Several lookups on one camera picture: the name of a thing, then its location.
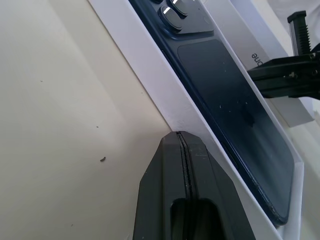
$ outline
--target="dark blue smartphone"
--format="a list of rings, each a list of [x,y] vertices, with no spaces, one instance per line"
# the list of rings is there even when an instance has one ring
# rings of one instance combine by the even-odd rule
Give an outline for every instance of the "dark blue smartphone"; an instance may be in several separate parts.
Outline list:
[[[266,215],[287,223],[293,156],[202,4],[129,1]]]

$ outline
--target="camera lens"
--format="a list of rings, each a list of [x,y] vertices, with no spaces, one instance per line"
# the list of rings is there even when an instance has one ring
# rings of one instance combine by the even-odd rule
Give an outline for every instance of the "camera lens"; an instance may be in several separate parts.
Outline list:
[[[177,32],[181,31],[182,20],[171,7],[162,6],[159,14],[164,24],[166,24],[169,28]]]
[[[184,3],[185,0],[168,0],[172,7],[177,10],[183,17],[188,15],[187,5]]]

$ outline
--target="cream wall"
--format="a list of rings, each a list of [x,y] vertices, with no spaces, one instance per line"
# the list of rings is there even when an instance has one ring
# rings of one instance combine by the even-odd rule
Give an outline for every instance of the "cream wall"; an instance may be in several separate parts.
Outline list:
[[[0,239],[130,238],[165,121],[86,0],[1,1],[0,29]]]

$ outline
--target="white box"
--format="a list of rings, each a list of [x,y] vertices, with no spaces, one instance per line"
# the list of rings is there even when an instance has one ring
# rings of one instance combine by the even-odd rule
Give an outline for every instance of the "white box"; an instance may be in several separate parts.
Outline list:
[[[295,168],[289,220],[286,225],[278,229],[272,225],[249,191],[129,1],[89,1],[171,129],[173,131],[187,131],[199,136],[213,157],[233,180],[256,239],[298,240],[300,236],[304,163],[213,19],[215,34],[221,37],[230,55],[284,137],[294,157]]]
[[[263,16],[252,0],[204,1],[207,11],[246,70],[272,59],[293,55],[291,38],[268,2],[266,0],[258,2],[263,5],[265,13]],[[309,97],[285,96],[268,99],[267,103],[275,106],[289,127],[314,120],[312,99]]]

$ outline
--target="smartphone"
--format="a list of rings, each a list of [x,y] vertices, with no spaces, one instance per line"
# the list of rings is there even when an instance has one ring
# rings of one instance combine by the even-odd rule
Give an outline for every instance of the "smartphone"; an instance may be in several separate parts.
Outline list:
[[[266,215],[275,226],[286,224],[293,156],[203,5],[129,2]]]

